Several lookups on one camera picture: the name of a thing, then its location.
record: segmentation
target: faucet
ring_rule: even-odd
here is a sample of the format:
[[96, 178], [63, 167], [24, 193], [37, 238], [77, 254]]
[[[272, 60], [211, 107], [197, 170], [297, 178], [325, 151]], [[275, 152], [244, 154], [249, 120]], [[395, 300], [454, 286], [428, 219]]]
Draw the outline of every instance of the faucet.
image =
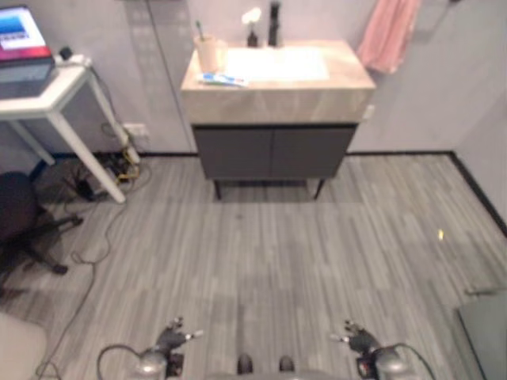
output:
[[278, 11], [280, 10], [280, 2], [271, 2], [271, 10], [269, 12], [269, 37], [268, 37], [268, 45], [276, 46], [278, 45], [278, 28], [280, 27], [280, 22], [278, 20]]

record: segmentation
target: chair wheel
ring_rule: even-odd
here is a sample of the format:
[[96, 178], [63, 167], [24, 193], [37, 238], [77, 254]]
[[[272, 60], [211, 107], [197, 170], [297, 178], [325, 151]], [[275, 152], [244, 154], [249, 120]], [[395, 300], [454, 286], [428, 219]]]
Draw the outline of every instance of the chair wheel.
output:
[[282, 356], [280, 358], [280, 372], [294, 372], [294, 360], [290, 356]]
[[60, 265], [60, 264], [57, 264], [55, 266], [53, 266], [51, 268], [51, 270], [53, 271], [53, 273], [55, 273], [56, 275], [60, 275], [60, 276], [63, 276], [65, 273], [67, 273], [67, 271], [69, 270], [69, 268], [66, 266], [66, 265]]
[[84, 220], [83, 218], [79, 218], [78, 216], [76, 216], [75, 218], [72, 219], [72, 226], [81, 225], [83, 220]]
[[254, 372], [254, 361], [250, 355], [241, 354], [238, 359], [238, 374], [252, 374]]

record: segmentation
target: sink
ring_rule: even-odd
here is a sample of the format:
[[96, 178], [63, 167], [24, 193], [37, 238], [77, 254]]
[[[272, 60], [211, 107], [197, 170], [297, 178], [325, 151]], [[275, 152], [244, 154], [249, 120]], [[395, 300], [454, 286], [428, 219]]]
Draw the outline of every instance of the sink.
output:
[[325, 81], [330, 78], [316, 47], [230, 48], [225, 74], [250, 82]]

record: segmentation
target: laptop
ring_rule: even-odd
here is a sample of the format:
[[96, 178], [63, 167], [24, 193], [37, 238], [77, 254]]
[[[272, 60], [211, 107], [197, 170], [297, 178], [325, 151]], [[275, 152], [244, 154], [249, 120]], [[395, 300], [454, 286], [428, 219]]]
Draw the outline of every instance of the laptop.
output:
[[0, 99], [38, 97], [54, 67], [28, 7], [0, 8]]

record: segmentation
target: pink towel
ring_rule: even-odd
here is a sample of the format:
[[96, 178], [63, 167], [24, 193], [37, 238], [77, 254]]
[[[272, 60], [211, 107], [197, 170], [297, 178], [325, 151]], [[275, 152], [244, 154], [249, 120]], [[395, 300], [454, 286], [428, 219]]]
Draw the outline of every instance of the pink towel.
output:
[[357, 54], [382, 73], [394, 73], [403, 62], [421, 0], [379, 0]]

